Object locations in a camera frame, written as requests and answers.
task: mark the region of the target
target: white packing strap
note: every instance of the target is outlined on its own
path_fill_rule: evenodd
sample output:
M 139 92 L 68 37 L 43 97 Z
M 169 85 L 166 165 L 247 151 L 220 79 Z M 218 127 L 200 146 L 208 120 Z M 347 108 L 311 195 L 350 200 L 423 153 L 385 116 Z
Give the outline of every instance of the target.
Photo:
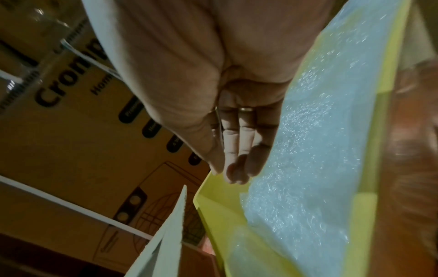
M 17 84 L 21 84 L 23 82 L 22 78 L 9 74 L 3 70 L 0 70 L 0 78 L 12 81 Z
M 87 62 L 99 67 L 100 69 L 102 69 L 103 71 L 105 71 L 106 73 L 109 73 L 111 75 L 113 75 L 114 77 L 116 77 L 117 79 L 119 79 L 120 81 L 122 80 L 122 77 L 117 73 L 117 71 L 115 71 L 112 68 L 109 68 L 99 62 L 97 62 L 96 60 L 90 58 L 89 56 L 82 54 L 81 52 L 79 52 L 78 50 L 76 50 L 73 46 L 70 45 L 70 43 L 68 43 L 65 39 L 61 40 L 61 44 L 67 48 L 68 50 L 70 50 L 71 52 L 73 52 L 75 55 L 81 57 L 82 59 L 86 60 Z
M 62 199 L 60 199 L 58 197 L 55 197 L 55 196 L 53 196 L 51 194 L 45 193 L 45 192 L 43 192 L 43 191 L 41 191 L 39 189 L 29 187 L 29 186 L 27 186 L 27 185 L 25 185 L 23 183 L 14 181 L 12 179 L 6 178 L 6 177 L 1 176 L 1 175 L 0 175 L 0 182 L 5 183 L 7 185 L 10 185 L 12 187 L 15 187 L 17 189 L 23 190 L 25 192 L 31 193 L 33 195 L 36 195 L 38 197 L 41 197 L 41 198 L 43 198 L 45 200 L 51 201 L 51 202 L 56 203 L 58 205 L 64 206 L 64 207 L 66 207 L 68 209 L 71 209 L 73 211 L 76 211 L 78 213 L 86 215 L 88 217 L 91 217 L 91 218 L 94 218 L 96 220 L 102 221 L 102 222 L 104 222 L 106 224 L 113 225 L 113 226 L 115 226 L 117 228 L 120 228 L 120 229 L 122 229 L 122 230 L 124 230 L 126 232 L 129 232 L 131 234 L 137 235 L 137 236 L 142 237 L 144 239 L 151 240 L 152 237 L 153 237 L 153 236 L 151 236 L 149 234 L 143 233 L 140 230 L 132 228 L 132 227 L 130 227 L 128 225 L 125 225 L 123 223 L 120 223 L 119 221 L 112 220 L 111 218 L 108 218 L 108 217 L 103 216 L 101 214 L 98 214 L 96 212 L 90 211 L 89 209 L 86 209 L 86 208 L 83 208 L 81 206 L 78 206 L 78 205 L 75 205 L 73 203 L 70 203 L 68 201 L 62 200 Z

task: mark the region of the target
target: black pill-shaped label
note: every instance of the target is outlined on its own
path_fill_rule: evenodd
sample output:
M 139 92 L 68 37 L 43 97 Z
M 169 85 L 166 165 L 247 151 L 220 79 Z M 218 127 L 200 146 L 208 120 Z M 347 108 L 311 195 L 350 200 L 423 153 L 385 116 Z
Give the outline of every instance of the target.
M 181 146 L 183 146 L 183 141 L 176 135 L 173 135 L 173 137 L 167 143 L 166 149 L 170 153 L 176 153 Z
M 119 120 L 122 123 L 131 123 L 143 109 L 143 103 L 135 96 L 129 100 L 128 104 L 119 113 Z
M 188 163 L 193 165 L 193 166 L 197 166 L 198 164 L 200 164 L 202 161 L 202 159 L 196 155 L 195 153 L 192 153 L 190 155 L 190 157 L 188 157 Z
M 145 138 L 153 138 L 158 134 L 158 131 L 161 129 L 161 125 L 156 123 L 155 120 L 151 119 L 147 122 L 147 124 L 143 127 L 141 133 Z

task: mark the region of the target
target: brown plastic-wrapped object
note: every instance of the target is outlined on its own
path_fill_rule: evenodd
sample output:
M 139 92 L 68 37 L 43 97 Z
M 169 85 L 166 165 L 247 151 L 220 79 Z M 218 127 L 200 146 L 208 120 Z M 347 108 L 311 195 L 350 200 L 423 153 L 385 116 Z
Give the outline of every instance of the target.
M 435 276 L 438 59 L 398 74 L 389 112 L 369 277 Z

